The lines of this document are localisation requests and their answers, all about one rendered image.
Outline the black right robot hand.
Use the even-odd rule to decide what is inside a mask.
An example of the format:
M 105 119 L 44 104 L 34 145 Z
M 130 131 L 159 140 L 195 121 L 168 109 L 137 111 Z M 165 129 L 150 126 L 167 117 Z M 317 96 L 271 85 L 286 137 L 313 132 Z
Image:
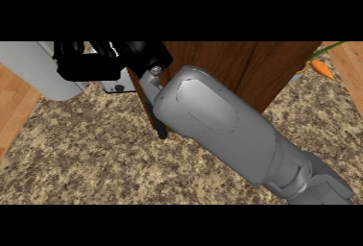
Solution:
M 81 41 L 56 41 L 59 76 L 69 82 L 116 81 L 127 67 L 137 77 L 155 66 L 167 69 L 172 57 L 161 41 L 91 41 L 94 53 L 85 54 Z

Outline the brown wooden cabinet door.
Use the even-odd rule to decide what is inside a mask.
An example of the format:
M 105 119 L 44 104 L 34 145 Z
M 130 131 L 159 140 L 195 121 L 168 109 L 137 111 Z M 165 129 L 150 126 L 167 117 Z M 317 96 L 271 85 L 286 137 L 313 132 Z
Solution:
M 186 65 L 202 68 L 262 111 L 299 71 L 317 41 L 127 41 L 122 56 L 131 81 L 159 67 L 159 84 L 171 81 Z

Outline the small grey appliance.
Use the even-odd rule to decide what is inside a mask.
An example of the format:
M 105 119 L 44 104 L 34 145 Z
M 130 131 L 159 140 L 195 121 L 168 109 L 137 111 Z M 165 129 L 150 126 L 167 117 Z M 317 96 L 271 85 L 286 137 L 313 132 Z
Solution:
M 100 84 L 102 84 L 103 91 L 106 93 L 128 93 L 136 91 L 125 68 L 121 71 L 119 80 L 102 81 Z

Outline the pale grey rounded appliance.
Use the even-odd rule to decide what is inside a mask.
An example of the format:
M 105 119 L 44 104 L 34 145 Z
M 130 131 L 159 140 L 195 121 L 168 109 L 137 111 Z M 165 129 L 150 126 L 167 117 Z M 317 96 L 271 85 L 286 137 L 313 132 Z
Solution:
M 54 101 L 74 98 L 85 90 L 85 82 L 68 82 L 56 73 L 51 41 L 0 41 L 0 62 Z

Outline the orange carrot with green leaves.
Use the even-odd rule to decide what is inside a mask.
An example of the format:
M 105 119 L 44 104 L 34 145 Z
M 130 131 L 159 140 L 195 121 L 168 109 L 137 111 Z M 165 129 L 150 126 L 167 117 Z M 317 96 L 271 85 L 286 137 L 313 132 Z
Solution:
M 323 49 L 316 51 L 308 57 L 308 65 L 311 69 L 330 80 L 335 79 L 333 73 L 329 67 L 324 65 L 324 63 L 317 59 L 317 57 L 342 44 L 342 41 L 335 42 L 333 44 L 327 45 Z

